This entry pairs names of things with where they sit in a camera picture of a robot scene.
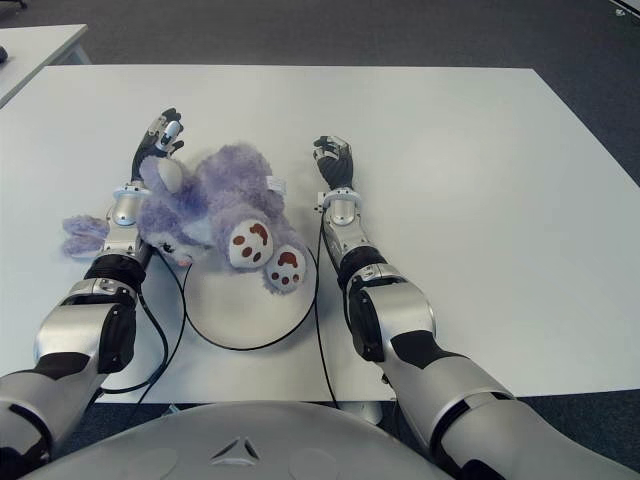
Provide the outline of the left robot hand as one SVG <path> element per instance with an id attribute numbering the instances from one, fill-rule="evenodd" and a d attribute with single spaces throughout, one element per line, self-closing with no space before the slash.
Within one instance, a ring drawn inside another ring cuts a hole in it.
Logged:
<path id="1" fill-rule="evenodd" d="M 153 120 L 146 130 L 133 157 L 131 168 L 131 180 L 141 181 L 140 167 L 148 156 L 167 157 L 184 146 L 179 140 L 184 126 L 181 123 L 182 115 L 175 107 L 163 111 Z"/>

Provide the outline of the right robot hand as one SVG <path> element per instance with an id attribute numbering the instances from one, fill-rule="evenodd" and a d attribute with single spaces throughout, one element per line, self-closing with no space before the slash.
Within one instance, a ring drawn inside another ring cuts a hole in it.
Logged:
<path id="1" fill-rule="evenodd" d="M 321 136 L 313 142 L 313 158 L 331 190 L 353 188 L 351 146 L 337 136 Z"/>

